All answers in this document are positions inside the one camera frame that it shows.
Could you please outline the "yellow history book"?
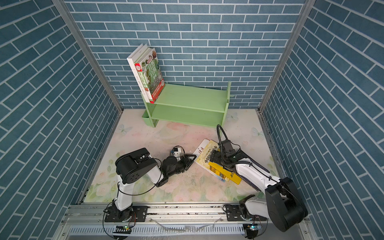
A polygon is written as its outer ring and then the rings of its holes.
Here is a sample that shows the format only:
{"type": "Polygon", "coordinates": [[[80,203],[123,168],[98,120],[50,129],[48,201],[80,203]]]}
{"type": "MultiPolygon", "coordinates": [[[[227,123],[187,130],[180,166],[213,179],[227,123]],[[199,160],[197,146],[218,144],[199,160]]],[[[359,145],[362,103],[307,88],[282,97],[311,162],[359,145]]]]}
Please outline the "yellow history book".
{"type": "Polygon", "coordinates": [[[217,151],[218,148],[218,143],[213,140],[204,139],[194,152],[194,155],[197,156],[195,162],[210,174],[217,177],[220,181],[228,182],[229,178],[227,178],[218,168],[210,165],[211,158],[214,156],[214,151],[217,151]]]}

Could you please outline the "green nature encyclopedia book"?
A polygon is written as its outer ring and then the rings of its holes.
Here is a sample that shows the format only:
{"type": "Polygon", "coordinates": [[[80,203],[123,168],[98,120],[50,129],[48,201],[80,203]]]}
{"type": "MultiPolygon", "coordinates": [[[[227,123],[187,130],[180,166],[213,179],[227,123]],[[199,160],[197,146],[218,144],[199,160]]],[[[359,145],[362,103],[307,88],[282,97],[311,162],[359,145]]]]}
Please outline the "green nature encyclopedia book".
{"type": "Polygon", "coordinates": [[[165,87],[155,48],[143,46],[134,63],[140,83],[144,87],[144,93],[148,97],[149,103],[154,104],[165,87]]]}

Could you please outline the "white paperback book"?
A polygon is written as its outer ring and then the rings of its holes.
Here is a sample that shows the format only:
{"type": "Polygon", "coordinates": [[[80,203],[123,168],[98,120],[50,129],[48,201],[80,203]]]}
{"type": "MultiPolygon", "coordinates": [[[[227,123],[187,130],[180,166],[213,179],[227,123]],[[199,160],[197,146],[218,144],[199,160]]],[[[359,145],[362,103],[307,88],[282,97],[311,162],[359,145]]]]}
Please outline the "white paperback book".
{"type": "Polygon", "coordinates": [[[127,57],[127,61],[130,65],[132,71],[133,71],[135,78],[136,78],[136,81],[137,81],[138,86],[141,90],[142,96],[144,97],[144,101],[146,103],[153,104],[154,100],[151,96],[150,89],[148,87],[148,83],[144,77],[143,67],[139,63],[139,60],[141,59],[141,57],[144,56],[144,54],[146,53],[147,50],[148,50],[147,45],[143,45],[143,44],[139,45],[135,49],[135,51],[127,57]]]}

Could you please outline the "white red-lettered magazine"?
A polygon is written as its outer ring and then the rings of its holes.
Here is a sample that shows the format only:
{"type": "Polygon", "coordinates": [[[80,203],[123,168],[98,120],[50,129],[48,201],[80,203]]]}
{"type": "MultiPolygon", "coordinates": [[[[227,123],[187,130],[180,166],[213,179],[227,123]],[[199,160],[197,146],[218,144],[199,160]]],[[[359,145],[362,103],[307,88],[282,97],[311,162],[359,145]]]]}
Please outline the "white red-lettered magazine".
{"type": "Polygon", "coordinates": [[[199,155],[204,151],[204,148],[207,146],[207,144],[210,142],[208,139],[204,139],[200,145],[197,147],[197,149],[194,151],[193,155],[196,156],[195,160],[199,157],[199,155]]]}

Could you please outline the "dark blue book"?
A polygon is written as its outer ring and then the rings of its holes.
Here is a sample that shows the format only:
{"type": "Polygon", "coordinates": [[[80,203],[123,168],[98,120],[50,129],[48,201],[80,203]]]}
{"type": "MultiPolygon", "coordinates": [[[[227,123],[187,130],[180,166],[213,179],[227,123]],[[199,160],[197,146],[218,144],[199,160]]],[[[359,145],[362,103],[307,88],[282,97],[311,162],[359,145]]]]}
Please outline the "dark blue book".
{"type": "Polygon", "coordinates": [[[259,174],[240,173],[239,177],[259,192],[265,192],[264,180],[259,174]]]}

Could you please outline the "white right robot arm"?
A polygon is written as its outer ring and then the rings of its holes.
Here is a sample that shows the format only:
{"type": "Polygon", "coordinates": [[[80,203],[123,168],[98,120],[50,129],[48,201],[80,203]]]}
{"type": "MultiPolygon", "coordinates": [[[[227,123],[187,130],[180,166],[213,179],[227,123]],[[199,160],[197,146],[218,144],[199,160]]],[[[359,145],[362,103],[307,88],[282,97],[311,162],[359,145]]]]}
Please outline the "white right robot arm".
{"type": "Polygon", "coordinates": [[[308,216],[308,210],[294,181],[288,177],[281,179],[272,175],[243,151],[231,155],[213,151],[210,163],[218,164],[225,170],[238,175],[248,185],[262,192],[264,200],[249,195],[239,202],[242,218],[254,217],[270,219],[278,230],[285,232],[308,216]]]}

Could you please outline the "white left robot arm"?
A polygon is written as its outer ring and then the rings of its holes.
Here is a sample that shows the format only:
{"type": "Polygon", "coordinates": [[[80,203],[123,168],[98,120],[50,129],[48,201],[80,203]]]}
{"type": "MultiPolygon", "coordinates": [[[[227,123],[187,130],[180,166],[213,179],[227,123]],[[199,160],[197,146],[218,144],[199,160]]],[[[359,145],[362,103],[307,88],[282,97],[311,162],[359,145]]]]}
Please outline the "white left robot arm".
{"type": "Polygon", "coordinates": [[[116,162],[116,173],[118,177],[118,194],[112,204],[112,209],[118,216],[130,215],[133,211],[132,197],[135,183],[147,175],[155,187],[166,184],[170,177],[187,171],[194,163],[196,155],[183,154],[175,156],[172,154],[162,161],[160,165],[152,158],[146,148],[141,148],[119,157],[116,162]]]}

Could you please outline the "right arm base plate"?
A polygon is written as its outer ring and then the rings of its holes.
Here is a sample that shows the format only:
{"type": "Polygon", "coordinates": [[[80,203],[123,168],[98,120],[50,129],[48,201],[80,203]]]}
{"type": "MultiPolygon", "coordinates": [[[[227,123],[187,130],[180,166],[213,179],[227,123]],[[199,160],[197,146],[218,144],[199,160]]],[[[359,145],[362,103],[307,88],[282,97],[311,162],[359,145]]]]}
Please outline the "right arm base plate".
{"type": "Polygon", "coordinates": [[[239,205],[225,204],[222,206],[222,210],[225,212],[227,221],[229,222],[239,222],[239,221],[259,222],[259,221],[267,220],[267,218],[265,217],[249,214],[244,207],[241,207],[239,205]]]}

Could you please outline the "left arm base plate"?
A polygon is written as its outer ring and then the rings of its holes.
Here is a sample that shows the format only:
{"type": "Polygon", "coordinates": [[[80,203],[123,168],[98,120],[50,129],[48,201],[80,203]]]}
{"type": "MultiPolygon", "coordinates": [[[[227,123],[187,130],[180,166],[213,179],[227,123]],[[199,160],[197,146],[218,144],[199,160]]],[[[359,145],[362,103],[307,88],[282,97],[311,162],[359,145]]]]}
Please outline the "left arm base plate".
{"type": "Polygon", "coordinates": [[[104,210],[104,221],[107,223],[144,222],[146,220],[148,206],[130,206],[120,211],[115,204],[104,210]]]}

